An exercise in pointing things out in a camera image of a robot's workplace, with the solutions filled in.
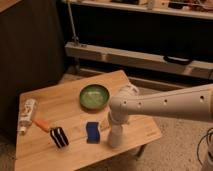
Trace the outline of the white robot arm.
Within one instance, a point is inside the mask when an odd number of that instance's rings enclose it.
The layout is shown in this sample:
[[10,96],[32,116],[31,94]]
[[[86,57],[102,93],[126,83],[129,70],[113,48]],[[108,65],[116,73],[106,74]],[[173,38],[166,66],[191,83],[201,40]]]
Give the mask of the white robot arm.
[[149,115],[187,120],[213,121],[213,84],[141,95],[129,83],[109,101],[108,121],[112,130],[121,130],[130,115]]

